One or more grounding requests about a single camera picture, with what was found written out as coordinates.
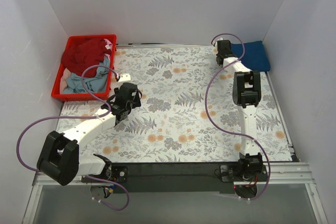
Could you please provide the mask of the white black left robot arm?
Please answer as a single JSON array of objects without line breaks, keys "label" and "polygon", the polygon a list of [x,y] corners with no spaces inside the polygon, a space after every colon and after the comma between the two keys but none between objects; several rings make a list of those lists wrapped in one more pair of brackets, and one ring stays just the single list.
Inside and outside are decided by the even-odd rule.
[{"label": "white black left robot arm", "polygon": [[37,169],[61,184],[68,185],[76,176],[91,175],[100,182],[112,178],[112,162],[93,154],[80,156],[80,150],[101,133],[115,127],[141,106],[138,86],[124,82],[102,105],[93,119],[85,120],[62,133],[52,131],[46,137],[37,162]]}]

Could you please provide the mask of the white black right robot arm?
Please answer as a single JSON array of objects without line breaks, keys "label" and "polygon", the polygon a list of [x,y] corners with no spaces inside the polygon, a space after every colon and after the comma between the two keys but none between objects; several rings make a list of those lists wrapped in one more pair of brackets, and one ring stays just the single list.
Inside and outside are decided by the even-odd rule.
[{"label": "white black right robot arm", "polygon": [[257,155],[259,147],[257,138],[256,113],[261,101],[260,72],[252,71],[233,54],[231,42],[222,38],[214,43],[217,49],[216,61],[234,77],[233,102],[237,105],[242,134],[239,156],[241,158]]}]

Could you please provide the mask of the blue Mickey Mouse t-shirt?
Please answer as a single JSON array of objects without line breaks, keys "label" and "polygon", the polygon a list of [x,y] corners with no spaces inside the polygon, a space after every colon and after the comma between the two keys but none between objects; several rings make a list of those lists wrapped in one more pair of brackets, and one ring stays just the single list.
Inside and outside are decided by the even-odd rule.
[{"label": "blue Mickey Mouse t-shirt", "polygon": [[267,72],[270,70],[270,63],[261,40],[244,43],[244,46],[245,54],[241,59],[244,66],[253,71]]}]

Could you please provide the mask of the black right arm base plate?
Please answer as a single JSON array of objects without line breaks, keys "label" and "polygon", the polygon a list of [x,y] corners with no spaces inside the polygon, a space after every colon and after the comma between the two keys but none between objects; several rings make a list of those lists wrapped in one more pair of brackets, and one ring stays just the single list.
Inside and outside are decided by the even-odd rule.
[{"label": "black right arm base plate", "polygon": [[261,172],[246,172],[242,173],[238,171],[236,162],[229,162],[220,164],[219,168],[214,171],[217,176],[223,182],[265,182],[267,179],[267,169],[265,165],[262,167]]}]

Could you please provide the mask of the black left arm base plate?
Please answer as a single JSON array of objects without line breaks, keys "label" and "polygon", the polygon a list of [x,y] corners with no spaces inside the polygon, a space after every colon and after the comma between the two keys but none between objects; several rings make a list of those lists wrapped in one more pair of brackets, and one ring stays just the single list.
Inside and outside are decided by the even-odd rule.
[{"label": "black left arm base plate", "polygon": [[128,179],[128,167],[127,166],[106,166],[103,168],[102,172],[98,175],[90,174],[89,176],[98,178],[98,179],[105,179],[112,182],[119,182],[125,183]]}]

